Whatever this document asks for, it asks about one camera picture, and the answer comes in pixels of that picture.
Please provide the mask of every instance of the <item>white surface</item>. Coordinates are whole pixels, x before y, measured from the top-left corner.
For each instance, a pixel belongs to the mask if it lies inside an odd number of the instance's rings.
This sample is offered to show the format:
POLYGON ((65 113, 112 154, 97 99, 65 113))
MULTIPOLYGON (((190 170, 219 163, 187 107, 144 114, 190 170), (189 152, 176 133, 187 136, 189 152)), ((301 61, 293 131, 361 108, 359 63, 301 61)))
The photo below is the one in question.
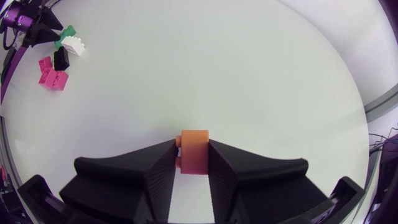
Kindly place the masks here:
MULTIPOLYGON (((263 156, 307 159, 307 176, 327 195, 344 175, 364 184, 368 130, 358 89, 304 18, 275 1, 121 6, 69 0, 54 8, 88 46, 70 55, 64 91, 37 84, 37 61, 53 44, 28 50, 18 66, 1 114, 22 180, 40 174, 57 194, 76 157, 209 129, 212 139, 263 156)), ((207 176, 176 175, 169 221, 213 221, 207 176)))
POLYGON ((398 83, 397 40, 378 0, 279 1, 308 19, 336 48, 364 105, 398 83))

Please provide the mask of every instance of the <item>tabletop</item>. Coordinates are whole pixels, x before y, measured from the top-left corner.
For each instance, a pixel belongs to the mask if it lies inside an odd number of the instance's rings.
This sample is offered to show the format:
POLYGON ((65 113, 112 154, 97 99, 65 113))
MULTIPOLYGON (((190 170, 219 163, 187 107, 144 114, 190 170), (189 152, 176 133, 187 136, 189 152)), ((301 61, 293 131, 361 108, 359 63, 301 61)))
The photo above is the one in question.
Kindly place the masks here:
MULTIPOLYGON (((333 46, 277 1, 61 1, 86 50, 69 54, 63 91, 37 84, 28 49, 1 106, 22 181, 58 192, 77 157, 110 157, 208 129, 262 156, 304 158, 327 196, 343 176, 364 185, 368 129, 354 80, 333 46)), ((170 222, 213 222, 206 175, 176 174, 170 222)))

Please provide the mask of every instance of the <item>white lego brick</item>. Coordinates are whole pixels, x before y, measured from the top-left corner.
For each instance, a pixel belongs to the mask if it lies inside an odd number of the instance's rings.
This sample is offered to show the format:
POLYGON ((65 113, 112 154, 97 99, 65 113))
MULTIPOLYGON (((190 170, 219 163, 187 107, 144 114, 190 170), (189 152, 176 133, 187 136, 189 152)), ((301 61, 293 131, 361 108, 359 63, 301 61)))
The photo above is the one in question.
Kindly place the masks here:
POLYGON ((85 45, 77 37, 67 36, 62 40, 61 44, 67 51, 77 56, 80 56, 85 51, 85 45))

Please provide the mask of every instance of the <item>pink lego brick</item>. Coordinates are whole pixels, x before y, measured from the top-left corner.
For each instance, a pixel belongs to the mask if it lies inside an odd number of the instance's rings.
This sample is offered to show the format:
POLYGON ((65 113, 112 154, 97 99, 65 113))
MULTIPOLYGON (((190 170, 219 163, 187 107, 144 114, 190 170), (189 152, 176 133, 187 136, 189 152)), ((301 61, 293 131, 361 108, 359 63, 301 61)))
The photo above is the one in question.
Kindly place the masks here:
POLYGON ((56 77, 57 71, 55 71, 53 68, 45 68, 43 69, 42 76, 40 77, 39 85, 51 90, 56 77))
POLYGON ((45 68, 52 68, 51 58, 47 56, 39 60, 40 71, 43 73, 45 68))
POLYGON ((63 90, 69 75, 64 71, 45 68, 39 80, 39 85, 49 90, 63 90))
POLYGON ((57 77, 53 82, 52 89, 53 90, 63 90, 65 88, 65 84, 67 83, 69 75, 64 71, 57 71, 57 77))

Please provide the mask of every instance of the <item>green lego brick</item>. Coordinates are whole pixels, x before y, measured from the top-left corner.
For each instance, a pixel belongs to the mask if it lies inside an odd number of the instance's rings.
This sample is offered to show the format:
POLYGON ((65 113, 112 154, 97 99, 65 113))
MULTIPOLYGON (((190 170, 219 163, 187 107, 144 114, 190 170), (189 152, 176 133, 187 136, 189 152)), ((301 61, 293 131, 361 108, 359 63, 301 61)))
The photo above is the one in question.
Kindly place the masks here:
POLYGON ((64 30, 62 31, 62 33, 60 34, 61 39, 54 42, 55 48, 56 48, 56 49, 59 49, 60 47, 62 47, 61 42, 62 42, 62 40, 63 40, 65 37, 67 37, 67 36, 73 37, 75 34, 76 34, 75 29, 73 28, 72 25, 69 25, 69 26, 68 26, 66 29, 64 29, 64 30))

